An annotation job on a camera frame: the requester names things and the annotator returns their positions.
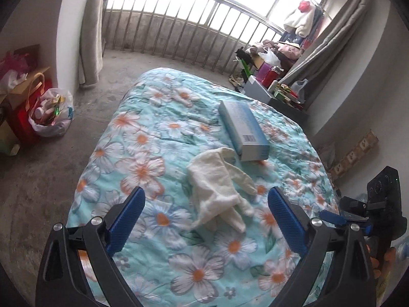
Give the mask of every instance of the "curtain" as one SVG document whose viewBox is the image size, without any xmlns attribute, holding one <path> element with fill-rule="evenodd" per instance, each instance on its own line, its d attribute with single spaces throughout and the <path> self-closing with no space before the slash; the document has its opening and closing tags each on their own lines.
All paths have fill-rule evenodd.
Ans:
<svg viewBox="0 0 409 307">
<path fill-rule="evenodd" d="M 280 83 L 308 79 L 305 108 L 311 105 L 342 58 L 342 52 L 363 20 L 371 0 L 347 0 L 331 24 L 304 52 Z"/>
<path fill-rule="evenodd" d="M 79 83 L 98 83 L 102 69 L 102 15 L 104 0 L 87 0 L 80 36 Z"/>
</svg>

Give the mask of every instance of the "towel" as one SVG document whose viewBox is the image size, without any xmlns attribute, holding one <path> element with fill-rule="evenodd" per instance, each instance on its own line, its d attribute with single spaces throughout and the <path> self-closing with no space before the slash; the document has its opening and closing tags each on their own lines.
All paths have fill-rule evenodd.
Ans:
<svg viewBox="0 0 409 307">
<path fill-rule="evenodd" d="M 187 167 L 189 182 L 193 186 L 192 201 L 198 212 L 193 228 L 206 224 L 216 230 L 216 217 L 244 233 L 246 225 L 234 209 L 237 205 L 244 215 L 253 216 L 254 209 L 234 188 L 233 181 L 246 193 L 256 195 L 253 180 L 237 167 L 227 163 L 225 158 L 234 158 L 230 148 L 208 150 L 192 159 Z"/>
</svg>

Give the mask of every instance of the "concrete floor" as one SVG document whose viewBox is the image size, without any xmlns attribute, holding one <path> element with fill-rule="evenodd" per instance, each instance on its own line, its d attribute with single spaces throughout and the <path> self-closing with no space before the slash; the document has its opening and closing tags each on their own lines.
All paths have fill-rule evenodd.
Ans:
<svg viewBox="0 0 409 307">
<path fill-rule="evenodd" d="M 100 82 L 75 95 L 74 120 L 60 139 L 0 157 L 0 262 L 34 306 L 38 267 L 52 225 L 66 222 L 74 190 L 98 139 L 136 79 L 157 67 L 229 88 L 227 75 L 150 54 L 106 51 Z"/>
</svg>

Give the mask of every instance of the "bed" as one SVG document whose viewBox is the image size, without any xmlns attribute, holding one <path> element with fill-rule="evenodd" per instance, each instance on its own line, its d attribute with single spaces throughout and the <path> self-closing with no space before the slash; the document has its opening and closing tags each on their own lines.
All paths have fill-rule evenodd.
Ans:
<svg viewBox="0 0 409 307">
<path fill-rule="evenodd" d="M 196 212 L 186 166 L 206 150 L 232 148 L 218 119 L 222 99 L 247 103 L 271 143 L 268 160 L 235 162 L 257 188 L 252 197 L 238 188 L 255 208 L 253 218 L 244 217 L 244 234 L 223 224 L 216 232 L 190 229 Z M 281 187 L 310 217 L 323 209 L 337 212 L 324 167 L 296 123 L 242 94 L 167 68 L 144 73 L 124 96 L 79 179 L 67 225 L 104 216 L 138 185 L 146 206 L 113 259 L 145 307 L 268 306 L 299 261 L 267 207 L 269 189 Z M 80 257 L 95 298 L 107 304 L 86 252 Z M 330 258 L 308 302 L 320 294 Z"/>
</svg>

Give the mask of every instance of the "blue gripper pad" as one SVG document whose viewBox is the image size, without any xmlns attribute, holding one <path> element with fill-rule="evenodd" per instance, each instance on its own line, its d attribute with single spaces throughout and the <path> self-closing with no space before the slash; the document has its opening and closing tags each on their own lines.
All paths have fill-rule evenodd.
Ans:
<svg viewBox="0 0 409 307">
<path fill-rule="evenodd" d="M 109 229 L 110 241 L 109 244 L 106 245 L 106 252 L 110 257 L 122 251 L 144 207 L 145 192 L 139 187 L 134 189 L 128 196 L 122 211 Z"/>
<path fill-rule="evenodd" d="M 284 198 L 280 189 L 273 187 L 268 193 L 268 207 L 290 249 L 302 257 L 307 252 L 305 230 Z"/>
</svg>

